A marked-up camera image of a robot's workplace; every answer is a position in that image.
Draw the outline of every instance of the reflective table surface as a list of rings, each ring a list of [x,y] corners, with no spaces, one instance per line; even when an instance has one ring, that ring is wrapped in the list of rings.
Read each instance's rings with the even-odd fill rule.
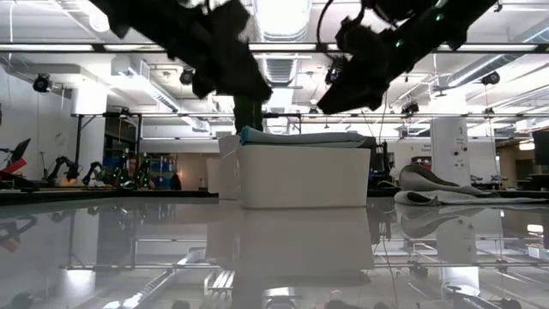
[[[546,308],[545,205],[0,209],[0,308]]]

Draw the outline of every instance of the ceiling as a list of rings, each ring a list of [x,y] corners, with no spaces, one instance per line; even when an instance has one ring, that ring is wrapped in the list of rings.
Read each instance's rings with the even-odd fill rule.
[[[78,1],[68,0],[0,0],[0,41],[2,42],[44,42],[44,43],[150,43],[148,39],[139,33],[130,32],[124,40],[118,39],[110,31],[97,32],[92,29],[89,14],[81,10]],[[243,0],[244,4],[253,13],[252,1]],[[307,24],[304,42],[316,41],[316,29],[320,11],[325,0],[313,0],[309,22]],[[500,12],[490,10],[475,22],[468,32],[468,42],[474,43],[507,43],[523,42],[523,36],[533,27],[549,27],[549,0],[527,1],[502,1],[503,9]],[[270,14],[280,15],[284,18],[292,6],[273,10]],[[355,15],[359,10],[359,0],[335,0],[329,8],[323,21],[322,41],[333,42],[334,35],[339,29],[340,21],[347,15]],[[245,31],[252,41],[261,38],[257,27],[250,25]],[[367,12],[364,24],[372,26],[374,30],[387,27],[373,13]],[[6,62],[8,55],[3,55]],[[549,67],[546,55],[527,55],[505,65],[497,70],[501,75],[501,82],[487,87],[479,83],[469,83],[462,87],[447,91],[447,96],[438,98],[432,91],[432,86],[443,82],[445,78],[463,71],[475,61],[481,61],[485,55],[479,54],[437,54],[428,55],[419,61],[408,77],[401,76],[391,83],[386,96],[388,109],[386,112],[401,112],[401,105],[414,100],[419,103],[422,112],[482,112],[486,106],[497,106],[498,103],[513,98],[520,99],[536,88],[542,88],[549,84]],[[178,81],[184,64],[172,61],[161,54],[132,54],[128,56],[133,64],[141,61],[150,68],[150,79],[163,92],[169,94],[185,111],[189,112],[230,112],[232,99],[227,97],[213,97],[210,100],[198,100],[191,92],[190,86],[183,86]],[[28,66],[30,64],[78,64],[94,75],[100,77],[111,85],[112,92],[109,96],[110,106],[127,106],[130,110],[140,112],[165,112],[142,89],[131,87],[121,76],[112,76],[111,62],[113,55],[56,55],[56,54],[14,54],[10,62],[13,66]],[[329,60],[322,54],[301,54],[297,60],[297,72],[294,78],[294,89],[287,91],[284,102],[269,102],[267,108],[273,111],[284,112],[308,112],[313,107],[314,100],[319,100],[327,90],[324,84],[324,76],[329,66]],[[549,103],[549,93],[542,88],[537,95],[529,100],[518,100],[505,108],[494,107],[495,112],[514,113],[530,111],[542,112],[543,106]],[[459,106],[455,101],[466,100],[466,105]],[[185,124],[180,119],[149,119],[153,125]],[[383,130],[383,135],[394,134],[401,121],[385,127],[379,125],[379,119],[368,119],[373,126],[366,129],[363,125],[352,128],[360,133],[370,135],[371,130],[377,132]],[[508,127],[516,119],[509,119],[493,124],[494,128]],[[341,125],[331,125],[330,130],[349,130],[347,123],[360,122],[363,119],[339,118],[332,122],[341,122]],[[273,123],[273,126],[284,126],[281,122]],[[322,122],[320,120],[306,120],[305,122]],[[414,124],[417,128],[424,128],[428,122]],[[307,132],[325,130],[323,125],[311,125]],[[288,131],[273,130],[279,133]]]

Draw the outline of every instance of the gray cloth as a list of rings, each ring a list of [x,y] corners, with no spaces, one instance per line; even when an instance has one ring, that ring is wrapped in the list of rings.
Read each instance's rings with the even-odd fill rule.
[[[376,146],[375,137],[358,133],[315,133],[277,135],[263,133],[250,127],[243,128],[240,142],[244,145],[281,145],[327,148],[370,148]]]
[[[442,180],[431,171],[414,164],[402,168],[399,183],[402,191],[395,194],[395,201],[413,206],[547,202],[537,198],[501,198],[496,192],[485,192],[470,185],[460,186]]]

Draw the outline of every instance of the folded towel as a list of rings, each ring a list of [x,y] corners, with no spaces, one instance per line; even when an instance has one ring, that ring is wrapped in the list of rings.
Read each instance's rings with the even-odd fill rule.
[[[437,177],[424,167],[412,164],[401,170],[399,184],[402,191],[395,201],[414,206],[481,205],[510,203],[547,203],[538,198],[501,198],[496,192],[485,192],[472,186],[460,186]]]
[[[276,135],[245,127],[240,133],[241,145],[281,145],[333,148],[370,148],[376,145],[374,137],[358,133],[315,133]]]

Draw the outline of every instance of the monitor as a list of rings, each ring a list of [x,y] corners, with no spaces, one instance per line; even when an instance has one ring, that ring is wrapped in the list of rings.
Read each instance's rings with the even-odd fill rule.
[[[15,150],[11,152],[11,157],[9,158],[8,167],[23,157],[23,155],[25,154],[25,150],[27,150],[28,144],[30,142],[31,142],[31,139],[28,138],[27,140],[20,142],[17,145],[17,147],[15,147]]]
[[[549,165],[549,131],[532,132],[536,165]]]

